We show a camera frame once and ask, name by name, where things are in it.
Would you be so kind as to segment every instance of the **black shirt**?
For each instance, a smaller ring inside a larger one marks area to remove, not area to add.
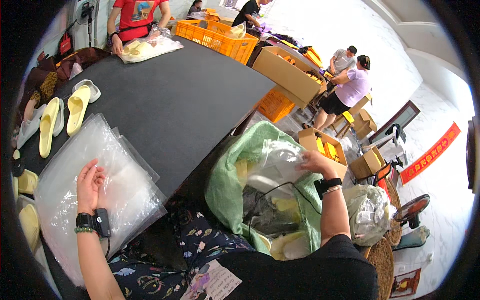
[[[248,1],[241,8],[241,10],[240,10],[239,14],[237,15],[237,17],[235,18],[235,20],[233,20],[232,27],[240,25],[243,22],[247,22],[247,27],[248,28],[253,27],[252,24],[248,23],[249,19],[247,19],[247,17],[245,17],[245,15],[249,14],[253,18],[256,18],[259,11],[260,11],[260,5],[257,4],[257,1],[255,1],[255,0]]]
[[[242,280],[227,299],[377,299],[377,272],[346,235],[307,257],[276,261],[259,253],[226,254],[218,262]]]

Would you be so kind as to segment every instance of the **red t-shirt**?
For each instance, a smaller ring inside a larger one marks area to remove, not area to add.
[[[135,1],[116,0],[113,7],[120,7],[120,30],[128,27],[138,27],[119,33],[122,41],[130,41],[134,38],[145,36],[148,29],[145,25],[153,21],[153,11],[160,3],[168,0]]]

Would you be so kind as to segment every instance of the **woman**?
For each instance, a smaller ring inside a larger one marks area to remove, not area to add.
[[[201,12],[202,11],[202,0],[195,0],[188,10],[188,15],[192,12]]]
[[[299,169],[321,173],[325,180],[338,177],[319,152],[303,155],[305,163]],[[93,214],[97,208],[98,189],[105,178],[97,162],[89,162],[78,176],[79,213]],[[185,270],[148,262],[152,256],[135,240],[107,263],[98,236],[77,233],[79,262],[90,298],[195,299],[219,288],[214,294],[217,299],[377,299],[377,273],[351,242],[341,186],[323,193],[320,249],[284,262],[256,252],[244,238],[206,220],[195,210],[198,203],[171,199],[168,207],[188,266]],[[215,281],[218,274],[224,274],[225,281]]]
[[[321,131],[330,126],[337,116],[352,108],[370,91],[368,70],[370,70],[370,58],[360,55],[357,57],[356,69],[352,68],[331,80],[333,84],[339,86],[327,98],[318,103],[321,110],[313,125],[316,129]]]
[[[237,17],[233,20],[232,27],[246,22],[247,27],[251,28],[253,25],[255,27],[260,27],[260,23],[257,21],[257,16],[260,11],[260,4],[267,5],[270,3],[270,0],[250,0],[241,8]]]
[[[147,37],[152,29],[153,11],[160,6],[162,18],[158,27],[165,27],[170,20],[168,0],[133,1],[116,0],[107,21],[108,39],[112,43],[112,53],[121,55],[123,45],[134,38]],[[119,32],[115,28],[115,20],[120,14]]]

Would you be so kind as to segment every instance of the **crate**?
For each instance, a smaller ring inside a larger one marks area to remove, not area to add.
[[[244,38],[226,37],[225,33],[230,29],[228,25],[211,20],[187,20],[177,22],[175,34],[209,47],[245,65],[258,39],[249,34],[245,34]]]
[[[270,92],[258,102],[258,111],[273,123],[277,123],[278,120],[288,115],[294,107],[294,103],[282,93],[275,90],[270,90]]]

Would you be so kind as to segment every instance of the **hand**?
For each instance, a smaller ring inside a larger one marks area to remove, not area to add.
[[[113,35],[112,36],[112,43],[113,43],[112,53],[120,56],[123,52],[123,44],[122,44],[121,39],[119,38],[118,35]]]
[[[328,164],[329,158],[323,156],[320,152],[303,152],[302,156],[305,162],[298,166],[297,170],[308,170],[313,173],[320,173],[326,180],[338,177],[336,171]]]
[[[80,171],[77,179],[77,213],[88,213],[93,215],[93,211],[98,203],[98,189],[103,184],[105,175],[103,167],[96,167],[98,158],[90,161]]]

